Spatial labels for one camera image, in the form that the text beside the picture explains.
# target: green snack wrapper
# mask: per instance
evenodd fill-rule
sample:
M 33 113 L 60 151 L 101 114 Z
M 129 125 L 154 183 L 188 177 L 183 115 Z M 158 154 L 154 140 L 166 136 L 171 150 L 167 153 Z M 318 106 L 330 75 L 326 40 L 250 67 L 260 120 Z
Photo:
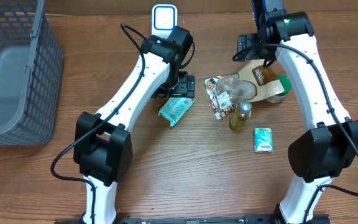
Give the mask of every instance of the green snack wrapper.
M 174 127 L 186 111 L 193 106 L 194 102 L 194 99 L 189 98 L 170 98 L 160 109 L 158 115 L 169 120 L 171 127 Z

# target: mesh basket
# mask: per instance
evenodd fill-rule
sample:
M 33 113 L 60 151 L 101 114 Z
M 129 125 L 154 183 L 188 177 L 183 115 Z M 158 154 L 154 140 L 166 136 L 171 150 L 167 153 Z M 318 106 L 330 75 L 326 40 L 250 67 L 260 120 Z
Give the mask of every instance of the mesh basket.
M 48 143 L 63 55 L 44 0 L 0 0 L 0 145 Z

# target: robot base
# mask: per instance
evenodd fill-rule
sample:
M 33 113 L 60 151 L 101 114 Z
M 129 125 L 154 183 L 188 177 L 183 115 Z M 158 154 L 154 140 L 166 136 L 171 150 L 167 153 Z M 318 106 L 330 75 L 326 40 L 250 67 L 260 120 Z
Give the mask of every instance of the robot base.
M 114 224 L 290 224 L 280 218 L 280 205 L 276 206 L 275 215 L 245 215 L 244 217 L 225 218 L 187 218 L 141 220 L 140 218 L 117 219 Z M 85 224 L 81 220 L 55 222 L 55 224 Z M 315 215 L 308 224 L 331 224 L 328 215 Z

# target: wooden table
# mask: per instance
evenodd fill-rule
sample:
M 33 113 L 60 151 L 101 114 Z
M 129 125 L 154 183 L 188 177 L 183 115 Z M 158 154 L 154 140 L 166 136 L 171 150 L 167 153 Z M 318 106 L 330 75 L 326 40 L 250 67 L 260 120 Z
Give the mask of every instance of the wooden table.
M 358 119 L 358 11 L 308 14 L 331 84 L 352 118 Z M 196 102 L 174 128 L 158 116 L 164 101 L 146 105 L 132 133 L 136 155 L 118 185 L 117 211 L 142 218 L 272 213 L 293 176 L 288 145 L 303 134 L 295 96 L 291 91 L 279 104 L 254 103 L 245 130 L 233 133 L 227 119 L 214 117 L 204 80 L 245 65 L 231 57 L 237 36 L 256 30 L 252 14 L 179 18 L 179 25 L 191 30 L 196 42 L 195 56 L 186 68 L 196 76 Z M 0 223 L 52 223 L 82 215 L 85 185 L 55 179 L 50 163 L 72 142 L 80 113 L 102 107 L 136 63 L 138 53 L 119 24 L 150 35 L 150 15 L 50 17 L 49 22 L 65 55 L 56 132 L 46 146 L 0 147 Z M 274 70 L 283 72 L 278 64 Z M 273 129 L 273 153 L 253 152 L 256 127 Z M 64 175 L 81 177 L 78 170 L 72 152 L 57 165 Z M 334 184 L 358 191 L 357 159 Z M 358 223 L 358 198 L 327 189 L 315 210 L 321 213 L 329 213 L 333 223 Z

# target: snack bag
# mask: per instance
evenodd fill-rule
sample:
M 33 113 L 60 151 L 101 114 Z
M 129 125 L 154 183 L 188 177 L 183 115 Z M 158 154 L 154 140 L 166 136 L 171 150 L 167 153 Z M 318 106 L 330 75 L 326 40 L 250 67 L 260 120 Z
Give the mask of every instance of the snack bag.
M 264 100 L 284 92 L 283 85 L 272 69 L 264 68 L 264 60 L 251 60 L 239 71 L 240 80 L 255 84 L 257 95 L 250 102 Z
M 234 105 L 230 102 L 230 99 L 226 95 L 219 96 L 218 100 L 218 92 L 216 91 L 216 83 L 218 80 L 218 78 L 209 78 L 205 80 L 205 85 L 206 92 L 211 100 L 215 117 L 216 119 L 221 119 L 234 111 Z
M 171 127 L 177 124 L 180 118 L 193 106 L 195 99 L 189 98 L 169 98 L 164 106 L 158 112 L 165 119 L 169 120 Z
M 273 152 L 273 137 L 271 128 L 255 128 L 254 137 L 255 152 Z

